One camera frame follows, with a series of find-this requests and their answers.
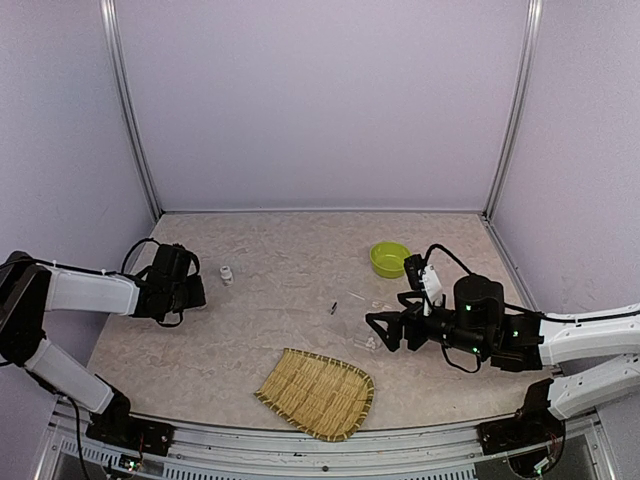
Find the white capped pill bottle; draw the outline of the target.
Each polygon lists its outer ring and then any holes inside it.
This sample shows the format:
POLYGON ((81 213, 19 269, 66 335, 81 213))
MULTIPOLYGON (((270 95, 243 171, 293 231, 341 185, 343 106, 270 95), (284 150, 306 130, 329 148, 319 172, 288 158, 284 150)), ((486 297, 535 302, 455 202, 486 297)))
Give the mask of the white capped pill bottle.
POLYGON ((229 266, 227 265, 221 266, 219 269, 219 273, 220 273, 220 278, 225 286, 230 286, 234 283, 233 272, 229 266))

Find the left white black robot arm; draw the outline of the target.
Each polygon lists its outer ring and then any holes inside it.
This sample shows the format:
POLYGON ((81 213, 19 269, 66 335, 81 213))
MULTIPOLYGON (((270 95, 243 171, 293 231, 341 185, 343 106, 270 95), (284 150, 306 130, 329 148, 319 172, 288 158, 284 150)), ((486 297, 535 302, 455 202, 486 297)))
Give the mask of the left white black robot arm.
POLYGON ((1 265, 1 363, 24 369, 55 394, 85 407, 90 431, 121 445, 140 435, 130 400, 47 338, 44 316, 87 311, 152 319, 206 304, 200 263, 180 244, 157 244, 152 263, 137 274, 90 270, 14 251, 1 265))

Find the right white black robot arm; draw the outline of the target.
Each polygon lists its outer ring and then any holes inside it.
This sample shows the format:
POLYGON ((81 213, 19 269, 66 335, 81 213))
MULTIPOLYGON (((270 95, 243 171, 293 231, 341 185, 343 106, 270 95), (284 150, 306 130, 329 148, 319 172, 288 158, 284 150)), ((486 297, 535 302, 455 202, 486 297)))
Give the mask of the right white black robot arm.
POLYGON ((423 273, 410 285, 411 291, 398 296, 404 310, 365 317, 390 351, 402 342, 416 351, 433 341, 443 353, 463 351, 478 365, 488 362, 512 373, 578 359, 604 360, 574 375, 531 384, 512 417, 479 424, 486 454, 558 439, 566 420, 639 387, 638 305, 594 316, 544 314, 507 305, 500 283, 470 274, 455 283, 454 306, 448 309, 434 275, 423 273))

